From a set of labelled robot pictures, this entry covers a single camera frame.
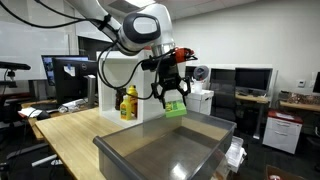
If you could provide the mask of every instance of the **gray tray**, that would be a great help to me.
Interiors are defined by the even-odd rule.
[[[210,179],[230,147],[235,123],[188,111],[95,137],[107,179]]]

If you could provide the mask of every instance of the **ceiling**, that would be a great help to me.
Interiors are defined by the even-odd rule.
[[[139,8],[124,0],[98,0],[111,14],[123,18]],[[169,10],[172,20],[216,11],[224,8],[255,2],[258,0],[155,0]]]

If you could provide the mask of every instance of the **yellow bottle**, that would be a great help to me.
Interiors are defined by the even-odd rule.
[[[128,94],[133,96],[138,96],[138,92],[134,85],[131,85],[128,89]],[[134,117],[138,117],[138,99],[136,97],[129,96],[129,102],[131,103],[131,112],[134,114]]]
[[[131,104],[128,96],[123,96],[123,102],[120,104],[120,118],[123,120],[131,119]]]

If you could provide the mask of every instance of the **computer monitor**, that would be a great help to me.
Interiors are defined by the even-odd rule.
[[[84,76],[97,76],[98,63],[60,58],[53,58],[52,62],[57,103],[64,104],[87,97],[88,80]]]
[[[192,77],[193,77],[193,72],[194,72],[194,69],[196,67],[195,66],[186,66],[186,73],[185,73],[185,77],[189,77],[190,78],[190,81],[192,81]]]
[[[267,93],[271,75],[271,68],[236,68],[237,90]]]
[[[213,80],[235,80],[236,71],[233,69],[211,69],[210,82]]]
[[[81,61],[88,61],[88,56],[79,56],[79,55],[42,55],[42,62],[44,66],[44,70],[47,75],[48,84],[50,86],[54,86],[54,73],[53,73],[53,65],[52,59],[66,59],[66,60],[81,60]]]
[[[314,83],[313,92],[320,93],[320,72],[318,72],[316,82]]]

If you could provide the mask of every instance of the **computer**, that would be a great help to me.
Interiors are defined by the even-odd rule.
[[[47,76],[48,84],[49,86],[55,86],[55,80],[54,80],[54,72],[53,72],[53,58],[56,58],[58,60],[60,59],[67,59],[67,60],[73,60],[73,61],[88,61],[88,56],[79,56],[79,55],[42,55],[42,63],[45,69],[45,73]],[[55,110],[58,109],[60,104],[58,103],[36,103],[31,105],[31,107],[39,110]]]
[[[96,76],[98,63],[56,58],[53,58],[52,62],[57,103],[64,104],[87,97],[88,81],[85,76]]]
[[[233,81],[235,79],[236,72],[232,69],[214,69],[211,68],[210,73],[210,82],[213,80],[230,80]]]
[[[314,83],[313,92],[320,93],[320,72],[318,72],[316,82]]]
[[[263,95],[268,92],[271,68],[236,68],[236,88],[240,92]]]
[[[65,60],[81,60],[88,61],[88,56],[79,56],[79,55],[42,55],[43,66],[47,75],[48,83],[50,86],[54,86],[54,73],[53,73],[53,65],[52,59],[65,59]]]

